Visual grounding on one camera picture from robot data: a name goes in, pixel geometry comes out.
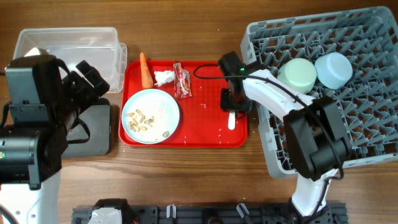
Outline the mint green bowl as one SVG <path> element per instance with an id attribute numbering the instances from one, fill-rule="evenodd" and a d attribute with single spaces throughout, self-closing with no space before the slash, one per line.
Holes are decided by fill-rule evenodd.
<path id="1" fill-rule="evenodd" d="M 295 58 L 281 66 L 277 79 L 295 91 L 306 94 L 314 87 L 317 71 L 309 60 Z"/>

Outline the light blue bowl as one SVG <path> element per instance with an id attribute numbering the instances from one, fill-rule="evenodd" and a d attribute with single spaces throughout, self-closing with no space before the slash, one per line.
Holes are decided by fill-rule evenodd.
<path id="1" fill-rule="evenodd" d="M 321 56 L 315 61 L 317 78 L 327 88 L 337 90 L 344 86 L 353 76 L 349 60 L 338 52 Z"/>

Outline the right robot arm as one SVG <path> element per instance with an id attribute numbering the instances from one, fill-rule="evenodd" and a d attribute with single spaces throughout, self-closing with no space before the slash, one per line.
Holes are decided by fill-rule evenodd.
<path id="1" fill-rule="evenodd" d="M 263 64 L 242 63 L 236 52 L 223 55 L 218 66 L 235 105 L 255 101 L 283 122 L 290 162 L 298 172 L 289 202 L 291 220 L 314 221 L 325 213 L 329 184 L 343 178 L 343 163 L 352 149 L 335 100 L 299 93 Z"/>

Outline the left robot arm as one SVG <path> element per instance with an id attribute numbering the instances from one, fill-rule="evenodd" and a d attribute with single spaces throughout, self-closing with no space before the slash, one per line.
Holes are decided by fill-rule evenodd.
<path id="1" fill-rule="evenodd" d="M 12 60 L 5 69 L 11 100 L 1 121 L 1 215 L 9 223 L 58 223 L 62 154 L 80 114 L 109 90 L 82 61 L 71 71 L 54 55 Z"/>

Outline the white plastic spoon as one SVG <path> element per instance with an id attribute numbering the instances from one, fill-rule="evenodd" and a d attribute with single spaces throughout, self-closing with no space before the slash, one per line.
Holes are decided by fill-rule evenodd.
<path id="1" fill-rule="evenodd" d="M 236 113 L 234 111 L 229 112 L 229 117 L 228 117 L 228 129 L 229 130 L 234 130 L 236 127 Z"/>

